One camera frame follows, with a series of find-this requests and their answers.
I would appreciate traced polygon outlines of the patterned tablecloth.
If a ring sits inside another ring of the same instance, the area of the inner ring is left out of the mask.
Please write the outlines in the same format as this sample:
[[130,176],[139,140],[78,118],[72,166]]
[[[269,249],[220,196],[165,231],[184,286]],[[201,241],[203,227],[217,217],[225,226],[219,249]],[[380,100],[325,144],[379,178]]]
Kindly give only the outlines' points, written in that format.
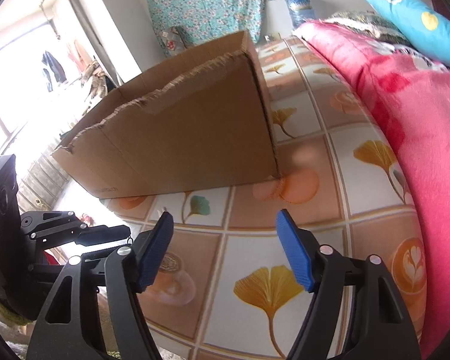
[[134,232],[161,210],[175,231],[153,286],[139,296],[165,359],[282,359],[311,295],[294,280],[275,232],[286,209],[343,255],[379,255],[414,328],[427,276],[415,204],[399,162],[353,90],[303,41],[258,51],[287,174],[262,184],[108,202]]

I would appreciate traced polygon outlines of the brown cardboard box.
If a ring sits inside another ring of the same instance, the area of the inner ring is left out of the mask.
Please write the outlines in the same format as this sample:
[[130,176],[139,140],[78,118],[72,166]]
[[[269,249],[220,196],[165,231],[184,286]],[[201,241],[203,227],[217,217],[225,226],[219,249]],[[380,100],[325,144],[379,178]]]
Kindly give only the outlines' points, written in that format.
[[99,198],[279,177],[271,100],[251,36],[187,49],[114,89],[53,157]]

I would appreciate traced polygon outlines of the rolled patterned mat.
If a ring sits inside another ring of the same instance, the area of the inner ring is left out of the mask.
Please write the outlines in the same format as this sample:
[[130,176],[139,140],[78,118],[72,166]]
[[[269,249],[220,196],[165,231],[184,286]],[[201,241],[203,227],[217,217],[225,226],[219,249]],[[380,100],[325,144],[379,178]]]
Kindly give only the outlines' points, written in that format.
[[157,33],[157,39],[166,57],[173,57],[195,47],[188,32],[181,26],[171,26]]

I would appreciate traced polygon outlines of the pink blanket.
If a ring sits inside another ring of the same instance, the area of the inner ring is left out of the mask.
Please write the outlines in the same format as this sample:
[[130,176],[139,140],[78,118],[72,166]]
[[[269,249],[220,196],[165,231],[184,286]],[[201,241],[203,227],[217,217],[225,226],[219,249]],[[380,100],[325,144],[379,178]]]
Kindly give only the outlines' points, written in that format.
[[427,263],[420,347],[434,354],[450,331],[450,69],[410,47],[324,21],[311,20],[296,35],[349,83],[405,173]]

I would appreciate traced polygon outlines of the light blue pillow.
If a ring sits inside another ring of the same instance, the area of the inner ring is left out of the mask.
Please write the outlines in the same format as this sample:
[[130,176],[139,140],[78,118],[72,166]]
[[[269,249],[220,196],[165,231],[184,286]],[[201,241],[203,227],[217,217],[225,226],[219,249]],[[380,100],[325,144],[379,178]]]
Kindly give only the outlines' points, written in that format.
[[419,52],[450,67],[450,20],[421,0],[366,0]]

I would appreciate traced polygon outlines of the blue water jug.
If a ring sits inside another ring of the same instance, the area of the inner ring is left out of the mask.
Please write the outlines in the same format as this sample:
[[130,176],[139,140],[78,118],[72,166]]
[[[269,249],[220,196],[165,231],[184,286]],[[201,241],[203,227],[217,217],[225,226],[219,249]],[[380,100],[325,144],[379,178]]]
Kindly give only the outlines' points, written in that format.
[[311,0],[284,0],[292,22],[292,28],[298,29],[308,20],[315,20],[316,14]]

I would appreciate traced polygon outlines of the teal floral wall cloth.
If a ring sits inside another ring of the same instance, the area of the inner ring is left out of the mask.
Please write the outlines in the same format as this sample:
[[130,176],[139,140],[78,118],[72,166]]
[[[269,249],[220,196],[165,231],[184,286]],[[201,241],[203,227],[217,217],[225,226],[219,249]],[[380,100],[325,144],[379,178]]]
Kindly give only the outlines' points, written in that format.
[[266,3],[273,0],[146,0],[154,33],[172,28],[194,47],[247,30],[254,43],[262,35]]

